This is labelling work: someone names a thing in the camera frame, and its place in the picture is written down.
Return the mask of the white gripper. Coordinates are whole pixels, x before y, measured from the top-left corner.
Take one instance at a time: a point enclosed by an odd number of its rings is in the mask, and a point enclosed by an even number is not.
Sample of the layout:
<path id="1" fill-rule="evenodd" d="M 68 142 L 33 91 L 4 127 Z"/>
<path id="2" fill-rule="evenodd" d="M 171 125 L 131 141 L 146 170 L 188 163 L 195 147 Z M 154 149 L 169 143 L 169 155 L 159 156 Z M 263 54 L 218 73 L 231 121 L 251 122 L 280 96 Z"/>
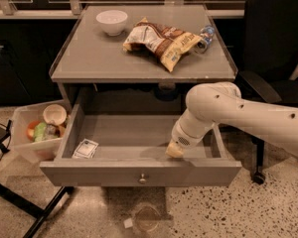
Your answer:
<path id="1" fill-rule="evenodd" d="M 207 134 L 208 128 L 200 122 L 190 122 L 179 119 L 172 129 L 172 140 L 166 149 L 166 155 L 172 158 L 182 158 L 184 150 L 196 147 Z"/>

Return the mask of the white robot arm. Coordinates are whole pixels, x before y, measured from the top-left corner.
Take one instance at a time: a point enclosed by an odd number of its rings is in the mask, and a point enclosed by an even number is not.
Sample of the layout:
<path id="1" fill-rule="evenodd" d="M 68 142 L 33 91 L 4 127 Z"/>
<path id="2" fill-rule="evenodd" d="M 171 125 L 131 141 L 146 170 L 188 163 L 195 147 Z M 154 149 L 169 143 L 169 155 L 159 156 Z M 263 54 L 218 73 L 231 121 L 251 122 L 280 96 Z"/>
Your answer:
<path id="1" fill-rule="evenodd" d="M 176 121 L 166 154 L 181 158 L 216 126 L 244 131 L 298 158 L 298 108 L 245 100 L 231 82 L 203 83 L 186 95 L 186 110 Z"/>

